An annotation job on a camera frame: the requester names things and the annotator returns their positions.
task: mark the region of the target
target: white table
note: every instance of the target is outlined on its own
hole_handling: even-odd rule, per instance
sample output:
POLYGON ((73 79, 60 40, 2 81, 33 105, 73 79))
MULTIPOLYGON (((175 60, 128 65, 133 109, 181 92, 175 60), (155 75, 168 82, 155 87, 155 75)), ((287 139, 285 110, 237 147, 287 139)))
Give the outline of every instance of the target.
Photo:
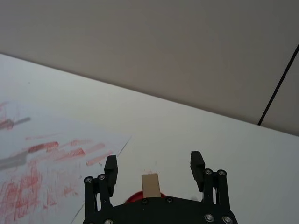
MULTIPOLYGON (((118 158, 112 204, 158 172, 169 196, 201 200, 191 151, 228 172, 240 224, 297 223, 299 138, 117 86, 0 55, 0 100, 18 100, 133 135, 118 158)), ((81 224, 84 209, 73 223, 81 224)))

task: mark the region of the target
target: black cable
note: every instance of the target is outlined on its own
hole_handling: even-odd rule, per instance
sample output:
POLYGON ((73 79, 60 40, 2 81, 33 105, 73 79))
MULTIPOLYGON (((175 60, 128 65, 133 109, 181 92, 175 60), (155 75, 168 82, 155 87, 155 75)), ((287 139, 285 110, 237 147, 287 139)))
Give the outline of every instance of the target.
POLYGON ((272 94, 272 96, 271 96, 271 99, 270 99, 270 101, 268 102, 268 105, 266 106, 266 109, 264 110, 264 112, 263 112, 263 114, 262 114, 262 116, 261 116, 261 118, 260 118, 260 120, 259 120, 259 122, 258 122, 257 125, 261 125, 261 123, 262 123, 264 117, 266 116, 266 113, 268 112, 268 110, 269 110, 269 108, 270 108, 270 106, 271 106, 271 104, 272 104, 272 101, 274 100, 274 98, 275 98, 275 96, 276 96, 276 94, 277 94, 277 92, 278 92, 278 90, 279 90, 279 88, 280 88, 280 86, 281 86, 283 80, 285 79, 285 76, 286 76, 286 74, 288 73, 288 71, 289 71, 289 69, 290 69, 290 67, 291 67, 291 65, 292 65, 292 63, 293 63, 293 61, 295 60, 295 57, 296 57, 298 51, 299 51, 299 45, 298 45, 297 48, 295 49, 295 51, 294 51, 294 53, 293 53, 293 55, 292 55, 292 57, 291 57, 291 59, 290 59, 288 65, 287 65, 287 67, 285 68, 285 71, 284 71, 284 73, 282 74, 282 77, 280 78, 280 81, 279 81, 279 83, 277 84, 277 86, 276 86, 276 88, 275 88, 275 90, 274 90, 274 92, 273 92, 273 94, 272 94))

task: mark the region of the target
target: small wooden block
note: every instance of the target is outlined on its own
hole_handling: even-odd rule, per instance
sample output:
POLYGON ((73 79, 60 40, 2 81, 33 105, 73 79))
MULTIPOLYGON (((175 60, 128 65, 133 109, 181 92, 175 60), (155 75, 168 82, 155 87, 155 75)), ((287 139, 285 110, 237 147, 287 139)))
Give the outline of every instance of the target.
POLYGON ((143 197, 161 197, 158 174, 141 175, 143 197))

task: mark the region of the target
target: gray wall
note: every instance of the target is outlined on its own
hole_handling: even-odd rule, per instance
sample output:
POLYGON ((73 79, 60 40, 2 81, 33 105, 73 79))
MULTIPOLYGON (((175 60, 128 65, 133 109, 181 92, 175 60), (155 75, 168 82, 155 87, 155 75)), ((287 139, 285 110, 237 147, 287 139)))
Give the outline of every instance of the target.
MULTIPOLYGON (((257 124, 299 43, 298 8, 278 0, 1 0, 0 53, 257 124)), ((284 122, 285 97, 294 101, 294 92, 281 95, 265 126, 299 134, 295 112, 284 122)))

